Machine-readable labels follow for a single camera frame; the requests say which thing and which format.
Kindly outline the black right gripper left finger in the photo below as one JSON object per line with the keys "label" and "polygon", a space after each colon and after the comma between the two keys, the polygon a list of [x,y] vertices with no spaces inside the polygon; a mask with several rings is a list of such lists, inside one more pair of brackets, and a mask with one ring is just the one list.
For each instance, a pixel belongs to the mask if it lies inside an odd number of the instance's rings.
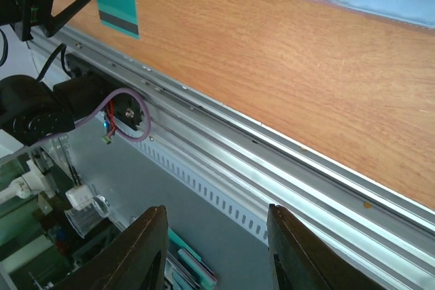
{"label": "black right gripper left finger", "polygon": [[167,210],[153,206],[55,289],[163,289],[169,244]]}

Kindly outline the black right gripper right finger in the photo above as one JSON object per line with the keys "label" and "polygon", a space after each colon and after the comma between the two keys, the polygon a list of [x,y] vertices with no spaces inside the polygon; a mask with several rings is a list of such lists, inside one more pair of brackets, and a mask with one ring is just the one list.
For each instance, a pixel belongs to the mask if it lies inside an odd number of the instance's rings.
{"label": "black right gripper right finger", "polygon": [[273,289],[382,289],[337,255],[283,206],[270,204],[268,251]]}

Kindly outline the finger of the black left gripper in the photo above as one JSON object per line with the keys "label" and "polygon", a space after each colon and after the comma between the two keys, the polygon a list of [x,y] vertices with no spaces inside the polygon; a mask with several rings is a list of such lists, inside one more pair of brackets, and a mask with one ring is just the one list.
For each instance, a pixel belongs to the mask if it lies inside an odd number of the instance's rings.
{"label": "finger of the black left gripper", "polygon": [[57,15],[52,15],[52,8],[42,20],[40,27],[44,35],[48,38],[58,33],[80,10],[82,10],[91,0],[75,0]]}

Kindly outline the teal card with black stripe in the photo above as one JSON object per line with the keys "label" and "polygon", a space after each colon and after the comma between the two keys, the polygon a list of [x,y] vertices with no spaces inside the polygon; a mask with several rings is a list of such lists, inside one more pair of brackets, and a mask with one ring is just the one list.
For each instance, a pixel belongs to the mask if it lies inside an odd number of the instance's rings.
{"label": "teal card with black stripe", "polygon": [[139,39],[136,0],[96,0],[101,23],[133,39]]}

